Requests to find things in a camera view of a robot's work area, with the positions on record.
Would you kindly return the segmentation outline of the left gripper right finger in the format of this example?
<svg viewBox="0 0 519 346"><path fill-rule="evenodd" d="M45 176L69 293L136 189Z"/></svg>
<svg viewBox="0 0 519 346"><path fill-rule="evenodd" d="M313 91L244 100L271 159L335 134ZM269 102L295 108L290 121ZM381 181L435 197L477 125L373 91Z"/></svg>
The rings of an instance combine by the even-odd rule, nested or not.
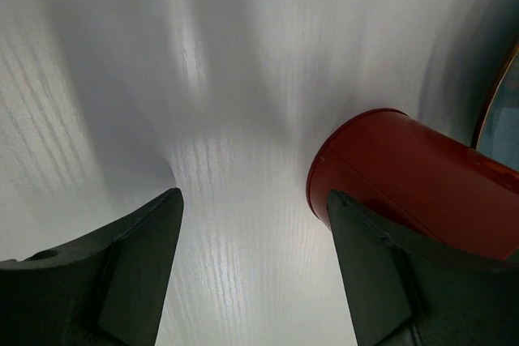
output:
<svg viewBox="0 0 519 346"><path fill-rule="evenodd" d="M385 219L336 190L327 212L359 345L516 345L518 265Z"/></svg>

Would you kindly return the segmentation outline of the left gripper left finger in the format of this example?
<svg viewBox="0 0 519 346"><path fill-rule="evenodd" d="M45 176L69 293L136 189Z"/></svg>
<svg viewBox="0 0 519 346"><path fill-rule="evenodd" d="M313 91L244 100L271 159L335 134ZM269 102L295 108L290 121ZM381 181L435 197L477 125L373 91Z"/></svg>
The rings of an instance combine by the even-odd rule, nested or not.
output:
<svg viewBox="0 0 519 346"><path fill-rule="evenodd" d="M154 345L183 214L171 188L90 233L1 263L3 345Z"/></svg>

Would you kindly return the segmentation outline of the red metal can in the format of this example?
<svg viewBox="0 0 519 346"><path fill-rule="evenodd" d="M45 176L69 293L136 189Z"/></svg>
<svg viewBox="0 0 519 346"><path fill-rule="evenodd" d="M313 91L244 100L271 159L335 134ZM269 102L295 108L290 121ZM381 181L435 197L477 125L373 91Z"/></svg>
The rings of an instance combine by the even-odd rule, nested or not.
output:
<svg viewBox="0 0 519 346"><path fill-rule="evenodd" d="M331 190L459 250L518 254L518 173L396 109L353 117L317 152L306 193L326 226Z"/></svg>

